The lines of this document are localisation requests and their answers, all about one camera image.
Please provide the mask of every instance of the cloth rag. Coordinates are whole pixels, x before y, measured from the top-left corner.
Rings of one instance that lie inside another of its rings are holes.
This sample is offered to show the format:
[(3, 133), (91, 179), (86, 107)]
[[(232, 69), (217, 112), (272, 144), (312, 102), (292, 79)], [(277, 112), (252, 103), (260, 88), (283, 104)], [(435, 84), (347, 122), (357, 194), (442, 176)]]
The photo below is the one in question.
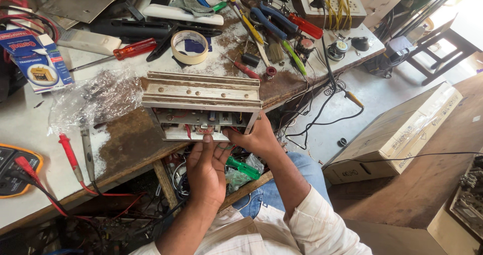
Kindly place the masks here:
[(175, 0), (170, 3), (171, 7), (181, 8), (193, 14), (194, 17), (214, 15), (212, 8), (205, 7), (196, 0)]

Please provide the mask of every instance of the person's left hand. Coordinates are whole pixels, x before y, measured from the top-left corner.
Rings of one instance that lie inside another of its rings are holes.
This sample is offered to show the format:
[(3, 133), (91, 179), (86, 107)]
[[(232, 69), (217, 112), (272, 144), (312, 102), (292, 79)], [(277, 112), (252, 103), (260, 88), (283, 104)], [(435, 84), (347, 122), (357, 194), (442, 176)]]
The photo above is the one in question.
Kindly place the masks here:
[(186, 160), (186, 172), (190, 185), (190, 201), (218, 210), (225, 200), (225, 163), (230, 156), (228, 143), (213, 142), (210, 134), (197, 142)]

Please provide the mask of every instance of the multimeter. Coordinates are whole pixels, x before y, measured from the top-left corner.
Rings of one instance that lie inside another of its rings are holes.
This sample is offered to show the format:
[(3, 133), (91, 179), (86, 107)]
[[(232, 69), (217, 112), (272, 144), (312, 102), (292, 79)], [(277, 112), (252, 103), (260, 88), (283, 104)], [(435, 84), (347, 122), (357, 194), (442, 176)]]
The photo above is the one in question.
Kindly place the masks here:
[(15, 164), (15, 159), (25, 157), (33, 171), (38, 173), (44, 164), (44, 159), (40, 154), (20, 147), (0, 144), (0, 198), (20, 196), (27, 192), (30, 184), (12, 177), (12, 171), (19, 171), (25, 175), (23, 169)]

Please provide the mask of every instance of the gray floor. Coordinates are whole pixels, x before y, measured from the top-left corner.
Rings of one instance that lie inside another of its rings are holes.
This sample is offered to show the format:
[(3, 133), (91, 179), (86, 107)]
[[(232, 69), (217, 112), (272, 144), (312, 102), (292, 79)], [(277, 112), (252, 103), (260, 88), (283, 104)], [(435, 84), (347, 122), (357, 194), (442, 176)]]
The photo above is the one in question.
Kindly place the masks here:
[[(435, 53), (440, 57), (449, 53), (451, 50), (440, 49)], [(434, 61), (424, 53), (417, 54), (414, 58), (421, 63), (430, 66)], [(308, 148), (303, 150), (294, 145), (287, 139), (287, 149), (294, 152), (310, 155), (314, 160), (326, 163), (341, 150), (337, 145), (340, 138), (347, 141), (352, 140), (368, 123), (379, 114), (395, 107), (404, 101), (411, 99), (418, 94), (448, 81), (450, 84), (458, 83), (464, 79), (476, 75), (476, 70), (468, 62), (462, 61), (441, 77), (427, 86), (421, 86), (421, 82), (426, 78), (408, 62), (403, 62), (395, 67), (391, 79), (383, 79), (369, 74), (363, 66), (354, 67), (343, 73), (340, 78), (347, 83), (347, 90), (364, 104), (364, 112), (355, 118), (343, 120), (332, 125), (314, 125), (308, 132)], [(289, 127), (286, 134), (300, 133), (305, 129), (305, 125), (312, 122), (317, 116), (323, 102), (327, 99), (321, 94), (314, 99), (311, 112), (306, 116), (299, 116), (294, 126)], [(358, 113), (360, 108), (353, 102), (344, 98), (344, 93), (336, 94), (326, 105), (317, 122), (332, 122), (341, 117), (346, 117)], [(298, 144), (302, 144), (305, 136), (291, 137)]]

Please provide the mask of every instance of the hand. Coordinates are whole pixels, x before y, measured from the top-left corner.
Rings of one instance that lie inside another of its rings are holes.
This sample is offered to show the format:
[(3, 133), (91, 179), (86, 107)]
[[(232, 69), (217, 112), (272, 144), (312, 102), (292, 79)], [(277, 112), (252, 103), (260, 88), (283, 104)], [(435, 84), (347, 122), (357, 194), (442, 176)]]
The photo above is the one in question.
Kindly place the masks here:
[(260, 112), (260, 116), (262, 118), (255, 121), (252, 132), (248, 135), (239, 134), (228, 128), (223, 130), (223, 134), (232, 143), (268, 161), (270, 157), (283, 154), (284, 151), (275, 138), (270, 121), (263, 111)]
[(215, 212), (225, 200), (225, 163), (231, 153), (231, 149), (222, 149), (226, 147), (228, 143), (214, 143), (213, 137), (205, 134), (186, 160), (190, 201)]

